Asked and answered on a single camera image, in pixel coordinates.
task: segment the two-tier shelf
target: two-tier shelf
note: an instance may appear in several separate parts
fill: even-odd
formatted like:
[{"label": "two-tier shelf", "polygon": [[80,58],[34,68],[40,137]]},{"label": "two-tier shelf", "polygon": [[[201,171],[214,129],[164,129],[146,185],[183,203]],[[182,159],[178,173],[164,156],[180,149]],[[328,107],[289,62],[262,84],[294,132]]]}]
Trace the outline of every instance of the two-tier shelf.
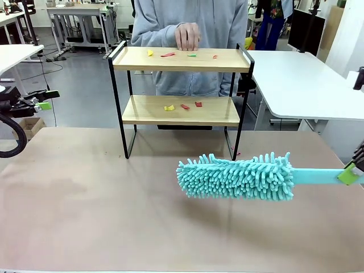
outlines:
[{"label": "two-tier shelf", "polygon": [[[148,56],[148,49],[153,50],[153,56]],[[175,52],[176,55],[161,57],[169,52]],[[248,82],[253,76],[254,60],[240,44],[237,44],[237,49],[202,48],[196,53],[196,57],[189,57],[191,52],[178,51],[176,48],[127,47],[126,42],[122,42],[109,55],[111,81],[126,159],[130,157],[133,149],[137,125],[197,125],[223,126],[231,158],[236,160],[249,95]],[[115,70],[127,71],[130,98],[123,114],[120,108]],[[133,95],[130,71],[134,70],[230,72],[233,76],[228,97],[143,96]],[[240,116],[231,98],[236,73],[240,73],[246,79],[242,87],[245,96]],[[202,107],[195,107],[195,102],[202,102]],[[185,110],[180,106],[181,104],[191,108]],[[174,105],[175,110],[165,111],[164,107],[169,105]],[[126,143],[124,125],[134,125],[134,135],[129,146]],[[233,152],[230,149],[228,127],[238,128]]]}]

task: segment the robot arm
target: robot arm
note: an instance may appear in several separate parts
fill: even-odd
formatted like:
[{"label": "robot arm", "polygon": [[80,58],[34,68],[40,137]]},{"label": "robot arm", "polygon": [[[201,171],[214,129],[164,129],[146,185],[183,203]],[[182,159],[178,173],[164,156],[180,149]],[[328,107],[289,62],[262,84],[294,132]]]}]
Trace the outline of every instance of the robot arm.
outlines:
[{"label": "robot arm", "polygon": [[0,91],[0,121],[10,126],[19,137],[18,146],[11,151],[0,151],[0,158],[10,158],[20,154],[27,144],[23,128],[12,118],[32,117],[40,110],[49,110],[51,105],[44,101],[58,97],[60,97],[58,91],[35,91],[24,97],[20,95],[16,87],[6,87]]}]

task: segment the finger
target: finger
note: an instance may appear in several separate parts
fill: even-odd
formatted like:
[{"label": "finger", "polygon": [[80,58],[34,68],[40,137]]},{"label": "finger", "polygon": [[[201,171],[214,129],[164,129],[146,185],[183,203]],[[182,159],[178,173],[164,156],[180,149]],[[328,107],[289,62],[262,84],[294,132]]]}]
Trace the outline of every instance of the finger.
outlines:
[{"label": "finger", "polygon": [[176,43],[177,43],[178,50],[182,50],[182,45],[181,45],[181,29],[179,27],[175,31],[175,37],[176,37]]},{"label": "finger", "polygon": [[193,26],[193,32],[195,33],[194,40],[193,40],[193,50],[198,50],[198,42],[200,40],[200,32],[198,30],[198,25]]},{"label": "finger", "polygon": [[184,26],[181,27],[181,46],[183,51],[187,50],[187,32]]},{"label": "finger", "polygon": [[195,43],[195,33],[192,26],[187,27],[187,49],[193,51]]}]

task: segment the monitor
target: monitor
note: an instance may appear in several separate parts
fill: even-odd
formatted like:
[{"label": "monitor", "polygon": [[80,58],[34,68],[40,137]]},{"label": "monitor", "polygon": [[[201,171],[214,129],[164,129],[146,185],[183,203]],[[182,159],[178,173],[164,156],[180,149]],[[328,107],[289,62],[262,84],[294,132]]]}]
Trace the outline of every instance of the monitor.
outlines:
[{"label": "monitor", "polygon": [[[293,12],[291,32],[288,38],[288,44],[302,49],[303,41],[306,37],[309,21],[312,14],[305,13],[304,11],[295,9]],[[311,31],[308,36],[308,40],[305,46],[305,52],[310,52],[313,55],[317,55],[321,42],[322,33],[324,32],[325,19],[315,16]]]}]

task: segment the floor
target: floor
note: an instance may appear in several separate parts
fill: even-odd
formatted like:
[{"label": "floor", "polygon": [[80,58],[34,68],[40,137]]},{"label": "floor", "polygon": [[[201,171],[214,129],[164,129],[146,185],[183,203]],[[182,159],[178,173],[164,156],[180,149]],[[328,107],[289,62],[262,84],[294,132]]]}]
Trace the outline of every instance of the floor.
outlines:
[{"label": "floor", "polygon": [[[56,49],[55,41],[50,28],[36,28],[35,32],[40,44],[45,45],[44,53],[53,56]],[[287,42],[280,41],[278,49],[287,50]],[[107,60],[103,60],[98,49],[78,49],[76,53],[63,55],[66,61],[43,63],[45,77],[52,90],[59,90],[61,97],[53,100],[53,111],[42,111],[37,114],[42,117],[48,127],[98,127],[116,128],[118,119],[110,81]],[[42,66],[39,63],[21,63],[18,66],[20,76],[28,92],[46,88],[42,75]],[[125,72],[117,72],[118,91],[122,109],[129,99],[127,77]],[[11,77],[5,73],[2,77]],[[155,88],[151,75],[132,75],[134,94],[154,95]],[[257,113],[262,96],[259,91],[251,94],[249,105]],[[241,105],[242,98],[237,98]],[[273,116],[267,112],[263,130],[297,130],[297,125],[277,124],[271,126],[269,119]],[[243,130],[253,130],[256,117],[247,110]],[[0,139],[14,139],[11,130],[0,123]]]}]

